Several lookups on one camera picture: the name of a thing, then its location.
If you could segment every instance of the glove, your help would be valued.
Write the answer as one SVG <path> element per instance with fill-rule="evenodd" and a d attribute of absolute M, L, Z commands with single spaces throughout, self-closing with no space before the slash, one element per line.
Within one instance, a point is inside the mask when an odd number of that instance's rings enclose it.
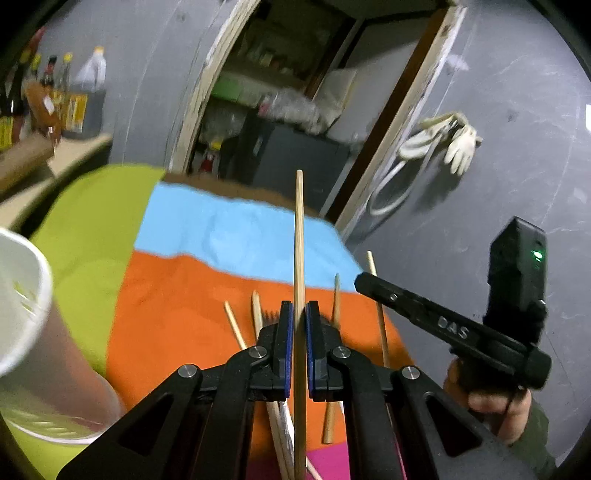
<path fill-rule="evenodd" d="M 452 164 L 450 171 L 459 177 L 468 169 L 474 151 L 476 150 L 476 129 L 471 125 L 464 125 L 453 136 L 447 148 L 443 163 Z"/>
<path fill-rule="evenodd" d="M 403 160 L 416 160 L 427 155 L 431 144 L 441 132 L 453 122 L 459 125 L 467 125 L 468 120 L 461 112 L 448 112 L 433 118 L 426 118 L 418 123 L 421 131 L 407 139 L 398 150 L 398 155 Z"/>

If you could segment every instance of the wooden skewer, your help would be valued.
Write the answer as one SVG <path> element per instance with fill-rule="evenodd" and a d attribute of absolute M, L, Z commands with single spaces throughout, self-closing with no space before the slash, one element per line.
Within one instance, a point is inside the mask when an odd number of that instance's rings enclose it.
<path fill-rule="evenodd" d="M 224 310 L 226 310 L 226 315 L 228 316 L 228 321 L 230 322 L 232 330 L 234 331 L 234 335 L 236 337 L 236 340 L 238 340 L 238 345 L 240 345 L 240 348 L 242 350 L 246 350 L 248 347 L 246 346 L 246 342 L 244 341 L 244 338 L 242 338 L 242 334 L 240 333 L 240 328 L 238 328 L 238 323 L 236 322 L 236 317 L 234 316 L 234 312 L 232 311 L 230 304 L 225 301 L 223 303 L 223 308 L 224 308 Z"/>
<path fill-rule="evenodd" d="M 374 263 L 374 256 L 371 251 L 368 250 L 368 264 L 369 264 L 369 272 L 374 276 L 377 277 L 378 274 L 375 270 L 375 263 Z M 378 309 L 378 325 L 379 325 L 379 337 L 382 342 L 382 358 L 384 359 L 384 366 L 386 368 L 390 368 L 390 352 L 388 349 L 388 338 L 386 337 L 386 323 L 384 322 L 384 308 L 380 302 L 375 303 L 376 308 Z"/>
<path fill-rule="evenodd" d="M 252 292 L 252 321 L 255 324 L 255 338 L 258 340 L 258 334 L 262 329 L 262 310 L 261 298 L 256 290 Z"/>
<path fill-rule="evenodd" d="M 340 329 L 340 281 L 339 274 L 335 275 L 335 297 L 333 300 L 332 323 L 336 329 Z M 324 424 L 322 427 L 322 443 L 333 443 L 335 432 L 335 414 L 339 408 L 338 402 L 327 402 L 324 408 Z"/>
<path fill-rule="evenodd" d="M 252 320 L 255 326 L 255 336 L 258 339 L 259 332 L 262 329 L 262 310 L 261 299 L 256 290 L 252 292 Z M 271 424 L 271 434 L 273 437 L 275 452 L 277 453 L 277 462 L 279 463 L 281 478 L 282 480 L 292 479 L 294 471 L 291 467 L 291 461 L 288 460 L 291 457 L 291 453 L 287 445 L 285 433 L 282 433 L 285 429 L 281 427 L 281 408 L 279 402 L 267 402 L 267 413 L 269 415 L 269 423 Z M 287 415 L 285 420 L 291 421 L 291 416 Z M 316 468 L 314 468 L 314 465 L 312 465 L 312 462 L 310 462 L 310 459 L 307 457 L 306 468 L 314 480 L 323 480 Z"/>
<path fill-rule="evenodd" d="M 306 331 L 302 321 L 306 306 L 304 283 L 304 174 L 295 175 L 294 231 L 294 472 L 306 478 Z"/>
<path fill-rule="evenodd" d="M 335 295 L 333 299 L 332 322 L 337 330 L 340 330 L 340 277 L 335 275 Z"/>

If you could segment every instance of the brown fabric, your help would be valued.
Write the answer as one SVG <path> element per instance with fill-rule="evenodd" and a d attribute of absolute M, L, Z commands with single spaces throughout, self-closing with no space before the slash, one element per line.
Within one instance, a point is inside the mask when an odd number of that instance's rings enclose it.
<path fill-rule="evenodd" d="M 265 189 L 256 189 L 242 185 L 233 180 L 218 180 L 207 174 L 187 176 L 178 173 L 167 173 L 162 181 L 166 183 L 181 183 L 190 187 L 205 190 L 206 192 L 227 198 L 239 198 L 245 200 L 256 200 L 257 202 L 266 202 L 276 207 L 283 207 L 294 211 L 296 203 L 286 199 L 283 195 Z M 318 212 L 304 207 L 304 213 L 309 217 L 318 218 Z"/>

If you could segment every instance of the black cabinet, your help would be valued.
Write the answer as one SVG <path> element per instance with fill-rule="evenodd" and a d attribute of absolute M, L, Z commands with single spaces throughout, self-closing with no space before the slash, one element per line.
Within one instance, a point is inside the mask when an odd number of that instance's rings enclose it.
<path fill-rule="evenodd" d="M 304 203 L 320 211 L 349 156 L 349 147 L 249 113 L 238 137 L 222 145 L 220 177 L 296 199 L 304 172 Z"/>

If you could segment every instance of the sleeve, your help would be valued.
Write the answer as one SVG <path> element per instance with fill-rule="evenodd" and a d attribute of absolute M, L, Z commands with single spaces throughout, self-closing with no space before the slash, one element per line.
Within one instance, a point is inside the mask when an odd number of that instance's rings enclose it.
<path fill-rule="evenodd" d="M 548 418 L 540 405 L 532 401 L 525 430 L 510 450 L 527 463 L 540 480 L 549 479 L 556 470 L 556 461 L 546 449 L 547 440 Z"/>

